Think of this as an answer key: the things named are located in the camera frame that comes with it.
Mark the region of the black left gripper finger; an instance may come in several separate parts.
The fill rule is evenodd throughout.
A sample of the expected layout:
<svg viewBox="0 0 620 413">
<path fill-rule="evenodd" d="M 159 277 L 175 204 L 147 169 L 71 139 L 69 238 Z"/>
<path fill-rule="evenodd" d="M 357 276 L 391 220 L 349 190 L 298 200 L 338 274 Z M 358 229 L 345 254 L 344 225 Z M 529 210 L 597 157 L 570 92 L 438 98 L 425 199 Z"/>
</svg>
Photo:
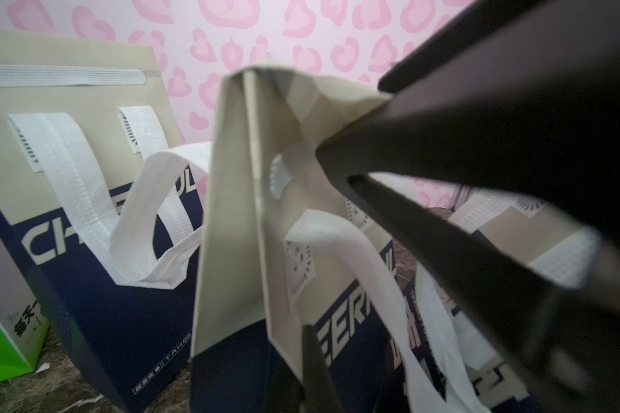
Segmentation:
<svg viewBox="0 0 620 413">
<path fill-rule="evenodd" d="M 302 379 L 296 378 L 285 361 L 277 371 L 263 402 L 261 412 L 343 412 L 336 387 L 312 325 L 302 329 Z"/>
</svg>

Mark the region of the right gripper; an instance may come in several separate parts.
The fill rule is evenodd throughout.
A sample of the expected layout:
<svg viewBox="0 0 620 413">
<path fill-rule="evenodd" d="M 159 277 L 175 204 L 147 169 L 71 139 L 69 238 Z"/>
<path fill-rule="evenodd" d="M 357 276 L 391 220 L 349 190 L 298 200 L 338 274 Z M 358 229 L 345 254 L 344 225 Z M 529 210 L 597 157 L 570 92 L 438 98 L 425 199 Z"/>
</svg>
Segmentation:
<svg viewBox="0 0 620 413">
<path fill-rule="evenodd" d="M 317 151 L 332 185 L 437 278 L 559 412 L 620 412 L 620 1 L 477 1 L 381 80 L 393 97 Z M 521 194 L 597 230 L 568 289 L 374 181 Z"/>
</svg>

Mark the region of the green white takeout bag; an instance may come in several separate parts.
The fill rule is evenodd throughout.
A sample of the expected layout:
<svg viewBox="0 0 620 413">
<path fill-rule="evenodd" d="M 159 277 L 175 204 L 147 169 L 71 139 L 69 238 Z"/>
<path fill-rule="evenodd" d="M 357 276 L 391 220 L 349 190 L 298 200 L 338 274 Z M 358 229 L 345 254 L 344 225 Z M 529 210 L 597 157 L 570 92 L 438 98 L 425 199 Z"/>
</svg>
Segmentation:
<svg viewBox="0 0 620 413">
<path fill-rule="evenodd" d="M 36 369 L 49 323 L 0 239 L 0 382 Z"/>
</svg>

